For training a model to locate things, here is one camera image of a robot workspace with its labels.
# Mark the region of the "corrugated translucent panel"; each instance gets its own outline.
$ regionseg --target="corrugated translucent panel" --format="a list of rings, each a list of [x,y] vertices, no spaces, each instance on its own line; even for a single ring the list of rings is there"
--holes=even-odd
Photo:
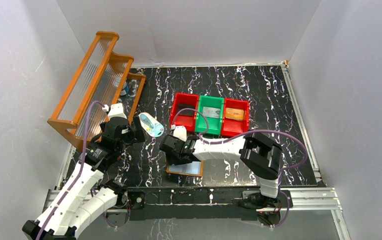
[[[82,102],[86,91],[88,90],[88,87],[101,64],[104,54],[107,52],[107,46],[110,43],[110,39],[100,39],[98,41],[75,86],[73,87],[70,96],[67,98],[64,107],[61,109],[58,119],[67,121],[73,120],[77,110],[79,109],[80,103]]]
[[[91,104],[94,100],[98,100],[107,105],[111,104],[114,98],[114,94],[116,93],[117,87],[119,86],[120,80],[123,76],[126,64],[126,62],[118,62],[115,64],[115,68],[117,70],[121,70],[121,72],[118,73],[115,73],[111,65],[107,64],[104,74],[101,77],[98,87],[95,90],[95,94],[92,96],[92,100],[89,104]],[[89,120],[88,138],[92,138],[93,136],[100,133],[101,129],[99,125],[105,120],[106,116],[106,113],[102,111],[99,105],[94,105],[94,107],[91,110],[91,116]],[[79,127],[75,134],[76,136],[83,136],[85,119],[86,115],[83,117],[82,121],[79,124]]]

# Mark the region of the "wooden frame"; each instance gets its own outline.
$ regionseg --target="wooden frame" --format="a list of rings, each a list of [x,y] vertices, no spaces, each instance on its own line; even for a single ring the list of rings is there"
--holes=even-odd
[[[120,55],[113,52],[114,46],[118,39],[119,39],[119,35],[115,32],[106,32],[106,31],[97,32],[94,38],[94,41],[92,42],[91,46],[86,52],[85,57],[83,58],[78,69],[76,70],[76,73],[73,75],[72,80],[70,81],[70,84],[67,86],[67,89],[64,92],[63,96],[61,97],[61,100],[58,103],[57,107],[55,108],[54,113],[47,121],[48,124],[50,124],[57,132],[59,132],[67,141],[69,141],[73,146],[75,146],[78,149],[78,151],[82,151],[83,138],[80,136],[76,136],[75,133],[81,121],[84,120],[85,112],[90,104],[90,101],[92,100],[92,97],[94,96],[95,90],[98,87],[98,84],[101,80],[101,77],[104,74],[104,71],[107,68],[107,65],[110,65],[111,69],[113,70],[115,74],[122,74],[120,83],[115,91],[113,99],[111,100],[111,104],[117,103],[117,99],[120,95],[120,92],[122,90],[123,84],[125,83],[126,79],[133,79],[133,80],[140,81],[138,91],[136,93],[136,97],[131,108],[131,112],[128,116],[128,120],[130,123],[132,122],[133,115],[135,114],[136,107],[138,105],[138,101],[142,93],[142,88],[144,87],[144,84],[145,84],[146,77],[145,75],[129,73],[130,67],[132,66],[132,63],[134,60],[132,56]],[[74,114],[73,119],[69,119],[69,120],[58,119],[61,111],[65,107],[65,104],[70,97],[70,94],[72,93],[74,87],[76,86],[76,83],[78,82],[78,79],[81,76],[86,64],[88,63],[92,53],[94,52],[95,48],[97,47],[98,43],[101,40],[103,41],[108,40],[110,41],[110,43],[107,46],[100,44],[103,50],[105,50],[105,53],[102,57],[101,62],[99,63],[97,70],[93,73],[92,80],[90,84],[87,86],[86,93],[80,102],[79,108],[76,110],[76,113]],[[119,64],[122,66],[125,66],[125,68],[124,69],[119,68],[118,67]]]

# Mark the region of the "plastic bin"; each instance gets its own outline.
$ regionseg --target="plastic bin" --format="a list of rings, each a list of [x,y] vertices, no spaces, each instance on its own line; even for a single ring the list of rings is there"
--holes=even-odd
[[[170,113],[170,125],[173,124],[173,118],[176,116],[179,111],[179,104],[186,104],[193,106],[193,109],[197,109],[198,100],[200,96],[195,94],[187,94],[187,93],[176,93],[175,99],[173,101],[172,112]],[[195,129],[195,118],[197,113],[195,112],[193,116],[185,116],[179,115],[175,121],[175,125],[177,126],[185,126],[188,132],[193,133]]]
[[[209,108],[216,108],[220,109],[220,117],[219,118],[213,118],[208,117],[208,132],[209,134],[213,135],[220,135],[220,130],[222,127],[223,122],[223,104],[224,104],[224,98],[221,97],[213,97],[213,96],[200,96],[199,104],[198,104],[198,111],[201,113],[203,112],[204,107]],[[204,118],[197,115],[197,118],[195,119],[195,132],[201,133],[204,132],[207,128],[206,123],[204,121]]]
[[[242,121],[226,118],[226,108],[242,109],[244,110],[244,119]],[[250,125],[249,121],[249,108],[250,104],[247,101],[235,100],[226,98],[223,108],[223,125],[220,135],[225,137],[233,137],[240,133],[248,131]]]

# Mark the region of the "black surface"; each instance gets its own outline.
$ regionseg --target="black surface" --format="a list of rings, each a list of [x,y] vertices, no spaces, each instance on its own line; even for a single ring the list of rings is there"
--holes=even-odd
[[[283,131],[303,141],[280,66],[138,68],[132,72],[147,76],[137,113],[147,112],[165,127],[168,127],[175,93],[190,93],[249,101],[250,129]],[[129,96],[120,98],[127,111],[134,99],[136,82],[130,82],[129,87]],[[158,150],[165,135],[158,138],[148,136],[145,143],[128,147],[122,160],[109,168],[102,182],[116,178],[129,187],[257,185],[255,175],[248,167],[231,160],[205,162],[203,177],[166,173],[164,153]],[[302,159],[303,154],[296,143],[278,135],[271,137],[282,146],[282,166],[293,165]],[[71,164],[68,176],[73,168],[74,164]],[[316,179],[308,160],[298,169],[282,174],[282,186],[315,185]]]

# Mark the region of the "red plastic container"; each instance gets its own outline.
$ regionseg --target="red plastic container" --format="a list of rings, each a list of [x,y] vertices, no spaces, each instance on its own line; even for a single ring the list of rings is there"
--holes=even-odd
[[[244,119],[239,121],[226,118],[226,108],[244,110]],[[220,135],[225,137],[233,137],[240,133],[247,132],[248,127],[250,126],[249,109],[250,104],[247,101],[225,98],[225,104],[223,106],[223,125]]]
[[[179,104],[191,105],[194,109],[198,108],[198,100],[200,96],[195,94],[179,93],[175,95],[175,100],[173,101],[172,112],[170,113],[170,125],[173,124],[173,118],[178,112]],[[195,129],[195,118],[197,113],[195,112],[193,116],[179,115],[174,123],[176,126],[185,126],[188,132],[193,133]]]

